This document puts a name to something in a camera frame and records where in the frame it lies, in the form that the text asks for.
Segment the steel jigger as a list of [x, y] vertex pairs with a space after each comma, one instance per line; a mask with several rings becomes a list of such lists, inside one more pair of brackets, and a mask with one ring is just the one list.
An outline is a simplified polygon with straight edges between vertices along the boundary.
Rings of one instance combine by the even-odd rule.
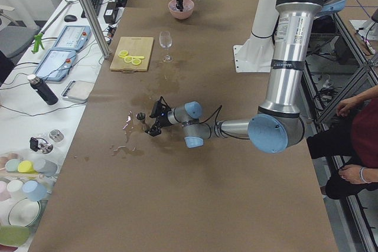
[[149, 129], [149, 126], [146, 124], [145, 119], [146, 119], [146, 114], [144, 112], [139, 112], [136, 115], [136, 118], [140, 121], [142, 125], [142, 130], [147, 131]]

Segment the clear wine glass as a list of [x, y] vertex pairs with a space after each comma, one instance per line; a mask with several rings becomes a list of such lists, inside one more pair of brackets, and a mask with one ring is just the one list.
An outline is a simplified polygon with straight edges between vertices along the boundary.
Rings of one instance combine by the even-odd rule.
[[171, 62], [170, 48], [172, 46], [172, 37], [169, 31], [161, 31], [159, 34], [159, 44], [165, 50], [164, 62]]

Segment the pink bowl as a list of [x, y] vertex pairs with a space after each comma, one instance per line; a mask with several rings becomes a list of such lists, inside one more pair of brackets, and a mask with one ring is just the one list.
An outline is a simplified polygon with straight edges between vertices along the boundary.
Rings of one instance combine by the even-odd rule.
[[194, 11], [194, 2], [192, 0], [183, 0], [183, 10], [177, 8], [177, 1], [171, 0], [168, 3], [169, 12], [175, 19], [184, 20], [189, 18]]

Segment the wooden cutting board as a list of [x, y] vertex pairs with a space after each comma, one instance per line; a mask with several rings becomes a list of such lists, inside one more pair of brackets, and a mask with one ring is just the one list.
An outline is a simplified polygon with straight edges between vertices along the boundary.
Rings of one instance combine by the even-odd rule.
[[[110, 71], [148, 71], [153, 44], [153, 37], [120, 37], [118, 46], [115, 50], [115, 55], [110, 64]], [[131, 63], [124, 62], [123, 58], [118, 57], [120, 50], [127, 50], [129, 56], [142, 55], [145, 58], [142, 59], [140, 65], [134, 66]]]

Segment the lemon slice one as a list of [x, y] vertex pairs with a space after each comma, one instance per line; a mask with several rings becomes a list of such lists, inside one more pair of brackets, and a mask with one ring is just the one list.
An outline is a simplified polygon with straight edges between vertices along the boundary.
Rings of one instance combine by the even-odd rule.
[[128, 53], [127, 50], [120, 50], [120, 52], [118, 53], [118, 57], [120, 57], [120, 58], [125, 58], [128, 55], [129, 55], [129, 53]]

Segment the lemon slice two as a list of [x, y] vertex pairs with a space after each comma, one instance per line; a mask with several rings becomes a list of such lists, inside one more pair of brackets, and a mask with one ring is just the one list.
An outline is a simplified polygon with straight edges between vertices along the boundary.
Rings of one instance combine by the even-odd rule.
[[126, 56], [123, 60], [124, 60], [124, 62], [126, 62], [126, 63], [131, 63], [132, 60], [133, 60], [133, 57], [128, 55], [128, 56]]

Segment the upper teach pendant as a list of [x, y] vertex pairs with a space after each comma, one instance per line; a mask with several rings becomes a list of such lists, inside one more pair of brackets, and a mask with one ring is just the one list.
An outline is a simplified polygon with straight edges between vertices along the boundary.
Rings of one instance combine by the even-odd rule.
[[66, 25], [53, 47], [80, 51], [91, 35], [91, 27], [88, 25]]

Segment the teach pendant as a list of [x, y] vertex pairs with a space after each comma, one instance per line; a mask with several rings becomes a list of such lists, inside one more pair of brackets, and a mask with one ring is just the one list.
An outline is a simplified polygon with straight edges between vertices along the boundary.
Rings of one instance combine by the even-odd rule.
[[80, 51], [91, 35], [91, 27], [88, 25], [66, 25], [53, 47]]
[[34, 70], [34, 74], [45, 81], [60, 82], [70, 72], [76, 55], [74, 50], [51, 48]]

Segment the black computer mouse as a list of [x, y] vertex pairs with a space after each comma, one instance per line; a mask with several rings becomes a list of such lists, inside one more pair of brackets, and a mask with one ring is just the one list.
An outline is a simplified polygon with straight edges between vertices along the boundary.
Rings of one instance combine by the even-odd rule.
[[75, 15], [66, 15], [64, 17], [65, 22], [75, 22], [77, 21], [77, 17]]

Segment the lower teach pendant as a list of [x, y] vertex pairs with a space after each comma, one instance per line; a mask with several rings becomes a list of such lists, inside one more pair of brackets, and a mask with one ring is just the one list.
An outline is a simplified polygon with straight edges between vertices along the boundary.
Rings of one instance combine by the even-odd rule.
[[34, 70], [34, 74], [45, 81], [60, 82], [70, 72], [76, 55], [74, 50], [51, 48]]

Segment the black water bottle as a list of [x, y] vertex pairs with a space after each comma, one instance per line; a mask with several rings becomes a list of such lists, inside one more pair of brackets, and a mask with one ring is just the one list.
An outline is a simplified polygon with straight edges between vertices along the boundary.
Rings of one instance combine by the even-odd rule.
[[58, 102], [58, 97], [53, 93], [43, 79], [39, 78], [35, 74], [27, 75], [27, 79], [30, 86], [48, 105], [54, 105]]

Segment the white plate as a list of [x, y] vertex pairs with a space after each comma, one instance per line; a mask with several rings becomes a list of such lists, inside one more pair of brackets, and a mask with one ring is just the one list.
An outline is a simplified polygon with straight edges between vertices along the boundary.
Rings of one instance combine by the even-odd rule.
[[18, 201], [8, 214], [8, 222], [11, 225], [30, 227], [41, 212], [40, 201], [31, 201], [28, 198]]

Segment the person in red shirt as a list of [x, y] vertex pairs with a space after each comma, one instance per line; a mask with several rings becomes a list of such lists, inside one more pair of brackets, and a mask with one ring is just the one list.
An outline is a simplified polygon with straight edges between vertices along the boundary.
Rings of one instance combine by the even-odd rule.
[[336, 115], [347, 117], [350, 110], [369, 101], [349, 125], [338, 125], [307, 138], [312, 159], [349, 156], [321, 187], [330, 199], [343, 199], [366, 189], [377, 189], [377, 86], [339, 102]]

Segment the aluminium frame post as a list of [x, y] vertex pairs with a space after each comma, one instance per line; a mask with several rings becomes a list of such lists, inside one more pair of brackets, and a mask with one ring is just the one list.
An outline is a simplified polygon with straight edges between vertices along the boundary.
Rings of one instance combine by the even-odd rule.
[[103, 31], [100, 27], [99, 21], [97, 19], [95, 10], [90, 0], [79, 0], [80, 5], [86, 15], [87, 20], [89, 21], [90, 27], [92, 28], [92, 32], [94, 33], [94, 37], [97, 41], [98, 46], [102, 52], [104, 59], [108, 59], [110, 56], [110, 49], [108, 44], [106, 43], [105, 37], [103, 35]]

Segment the white pedestal column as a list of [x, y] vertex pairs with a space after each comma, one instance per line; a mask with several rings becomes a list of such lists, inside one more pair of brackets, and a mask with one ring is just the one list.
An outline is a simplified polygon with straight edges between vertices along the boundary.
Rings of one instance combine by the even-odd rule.
[[233, 47], [238, 73], [270, 72], [274, 52], [272, 35], [279, 16], [275, 5], [276, 0], [259, 0], [249, 39]]

